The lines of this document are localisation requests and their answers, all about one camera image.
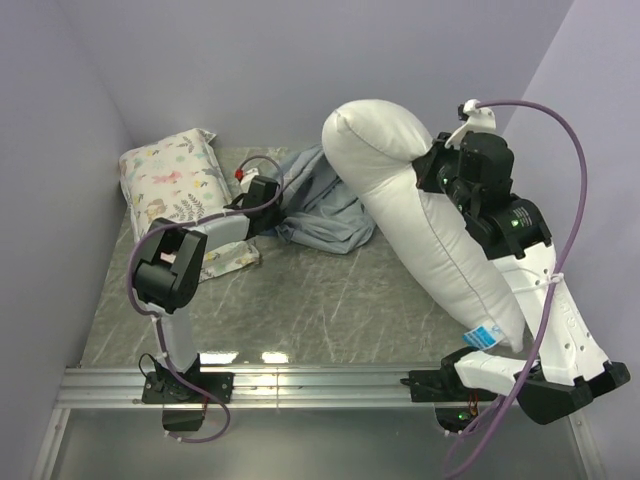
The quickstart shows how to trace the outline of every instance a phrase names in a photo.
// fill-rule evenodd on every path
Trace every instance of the lavender wall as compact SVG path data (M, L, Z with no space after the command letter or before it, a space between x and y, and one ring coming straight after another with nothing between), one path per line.
M524 98L569 119L589 162L584 226L566 273L595 338L640 375L640 4L580 0L569 11ZM516 152L519 193L539 203L564 244L578 196L578 166L566 136L541 114L518 110L505 136ZM608 477L638 478L640 387L636 380L590 406Z
M80 358L123 213L131 140L47 0L0 7L0 470L27 478Z
M226 145L317 142L348 100L427 127L520 97L571 0L59 0L136 143L194 125Z

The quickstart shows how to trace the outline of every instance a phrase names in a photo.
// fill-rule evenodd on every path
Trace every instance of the gray blanket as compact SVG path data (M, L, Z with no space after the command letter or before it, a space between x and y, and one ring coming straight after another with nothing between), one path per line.
M289 155L282 168L287 218L276 228L281 238L342 254L371 238L375 222L331 168L321 145Z

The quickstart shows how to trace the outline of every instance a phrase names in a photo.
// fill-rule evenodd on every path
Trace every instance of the patterned pillow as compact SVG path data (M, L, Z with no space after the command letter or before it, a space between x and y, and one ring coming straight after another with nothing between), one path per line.
M120 157L120 186L129 205L136 242L158 217L197 220L222 211L232 198L209 145L213 133L192 129ZM255 263L259 253L246 242L207 252L201 281Z

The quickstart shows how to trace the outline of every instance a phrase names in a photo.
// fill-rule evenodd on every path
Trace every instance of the marble surface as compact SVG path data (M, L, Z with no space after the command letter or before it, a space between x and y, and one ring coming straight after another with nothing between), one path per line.
M236 148L216 155L235 185L233 171L249 155L279 159L287 152ZM466 329L417 284L379 231L344 256L273 237L252 241L261 264L201 283L190 304L205 363L439 361L464 346ZM83 366L134 366L142 353L156 353L151 323L132 310L124 290L132 245L125 216Z

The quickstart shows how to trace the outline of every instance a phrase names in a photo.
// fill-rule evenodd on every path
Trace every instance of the white pillow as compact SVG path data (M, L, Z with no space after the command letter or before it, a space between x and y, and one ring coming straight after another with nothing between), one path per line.
M411 162L431 140L411 112L383 100L343 105L322 131L329 163L418 283L457 321L469 329L497 325L502 343L520 351L525 321L506 281L449 199L416 187Z
M136 242L158 217L198 220L222 211L231 194L209 145L213 133L194 128L126 152L120 157L120 186ZM200 281L238 270L260 259L247 242L207 252Z

